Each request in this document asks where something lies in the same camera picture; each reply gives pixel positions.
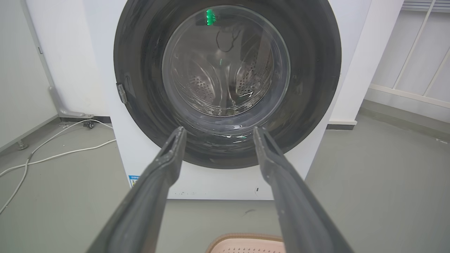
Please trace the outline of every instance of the white power cord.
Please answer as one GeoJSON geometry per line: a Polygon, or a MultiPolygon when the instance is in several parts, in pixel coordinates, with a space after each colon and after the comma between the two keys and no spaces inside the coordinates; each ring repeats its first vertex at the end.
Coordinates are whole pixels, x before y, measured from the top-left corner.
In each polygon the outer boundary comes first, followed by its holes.
{"type": "Polygon", "coordinates": [[[6,169],[6,170],[3,171],[2,173],[0,173],[0,177],[2,177],[3,175],[5,175],[6,173],[8,173],[8,172],[10,172],[10,171],[12,171],[12,170],[15,170],[15,169],[17,169],[17,168],[21,168],[21,167],[25,166],[25,172],[23,173],[22,179],[20,180],[19,184],[17,185],[16,190],[14,190],[13,194],[12,194],[11,197],[8,199],[8,201],[6,202],[6,204],[2,207],[2,209],[0,209],[0,214],[3,212],[3,210],[5,210],[5,208],[8,206],[8,204],[9,204],[9,203],[11,202],[11,200],[14,198],[14,196],[16,195],[17,191],[19,190],[20,186],[22,185],[23,180],[25,179],[25,176],[27,175],[28,165],[36,164],[36,163],[41,163],[41,162],[45,162],[45,161],[48,161],[48,160],[50,160],[50,159],[54,159],[54,158],[57,158],[57,157],[61,157],[61,156],[66,155],[66,154],[72,154],[72,153],[75,153],[75,152],[86,151],[86,150],[91,150],[91,149],[97,149],[97,148],[100,148],[100,147],[105,146],[106,144],[109,144],[109,143],[111,143],[111,142],[116,141],[115,139],[114,139],[114,140],[110,140],[110,141],[105,142],[105,143],[103,143],[103,144],[101,144],[101,145],[98,145],[98,146],[96,146],[96,147],[86,148],[86,149],[78,149],[78,150],[74,150],[74,151],[69,151],[69,152],[65,152],[65,153],[62,153],[62,154],[54,155],[54,156],[52,156],[52,157],[49,157],[49,158],[46,158],[46,159],[43,159],[43,160],[40,160],[40,161],[37,161],[37,162],[29,163],[31,157],[33,156],[33,154],[34,154],[40,147],[42,147],[44,144],[46,144],[47,142],[49,142],[49,141],[51,141],[52,139],[54,139],[54,138],[55,138],[56,136],[58,136],[60,133],[66,131],[67,129],[69,129],[69,128],[71,128],[71,127],[73,127],[74,125],[80,124],[80,123],[85,122],[85,121],[95,121],[95,122],[98,122],[98,123],[100,123],[100,124],[102,124],[102,125],[105,125],[105,126],[111,128],[111,129],[113,128],[112,126],[108,126],[108,125],[106,125],[106,124],[104,124],[103,122],[100,122],[100,121],[98,121],[98,120],[94,120],[94,119],[86,119],[86,120],[82,120],[82,121],[80,121],[80,122],[77,122],[77,123],[75,123],[75,124],[73,124],[73,125],[71,125],[71,126],[65,128],[64,130],[60,131],[59,133],[57,133],[56,135],[54,135],[53,137],[51,137],[50,139],[48,139],[47,141],[45,141],[44,143],[42,143],[41,145],[39,145],[39,147],[37,147],[35,150],[33,150],[33,152],[31,152],[31,154],[30,154],[30,156],[27,158],[27,161],[25,162],[25,164],[11,167],[11,168],[9,168],[9,169],[6,169]]]}

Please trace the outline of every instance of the green light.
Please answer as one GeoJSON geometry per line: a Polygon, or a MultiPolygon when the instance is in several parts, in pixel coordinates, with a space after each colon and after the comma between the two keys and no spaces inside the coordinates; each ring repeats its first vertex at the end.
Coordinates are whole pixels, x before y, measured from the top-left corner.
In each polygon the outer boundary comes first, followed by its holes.
{"type": "Polygon", "coordinates": [[[210,25],[214,24],[215,21],[216,21],[216,15],[212,11],[212,9],[207,10],[206,11],[206,25],[210,26],[210,25]]]}

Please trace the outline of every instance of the washing machine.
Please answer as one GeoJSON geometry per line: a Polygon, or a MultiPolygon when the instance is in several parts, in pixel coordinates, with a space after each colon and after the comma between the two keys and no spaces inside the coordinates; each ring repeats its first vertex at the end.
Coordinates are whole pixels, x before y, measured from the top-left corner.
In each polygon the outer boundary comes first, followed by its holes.
{"type": "Polygon", "coordinates": [[[341,38],[357,41],[350,22],[365,18],[344,2],[85,1],[130,187],[179,126],[187,144],[170,199],[273,199],[254,127],[305,178],[356,45],[341,38]]]}

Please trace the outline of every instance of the label sticker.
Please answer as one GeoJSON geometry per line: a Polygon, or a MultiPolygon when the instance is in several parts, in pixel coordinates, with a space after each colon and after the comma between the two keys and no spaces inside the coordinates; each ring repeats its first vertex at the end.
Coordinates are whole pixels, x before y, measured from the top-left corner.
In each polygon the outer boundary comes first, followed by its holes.
{"type": "Polygon", "coordinates": [[[131,186],[135,186],[137,180],[139,179],[139,176],[128,176],[130,178],[131,186]]]}

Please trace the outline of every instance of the washing machine door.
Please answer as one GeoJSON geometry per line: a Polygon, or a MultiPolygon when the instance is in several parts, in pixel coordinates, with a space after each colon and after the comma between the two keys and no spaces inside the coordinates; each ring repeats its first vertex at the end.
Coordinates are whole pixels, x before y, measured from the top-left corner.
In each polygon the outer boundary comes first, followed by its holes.
{"type": "Polygon", "coordinates": [[[184,159],[257,164],[253,128],[287,152],[317,126],[341,66],[326,0],[128,0],[114,45],[119,93],[162,146],[184,126],[184,159]]]}

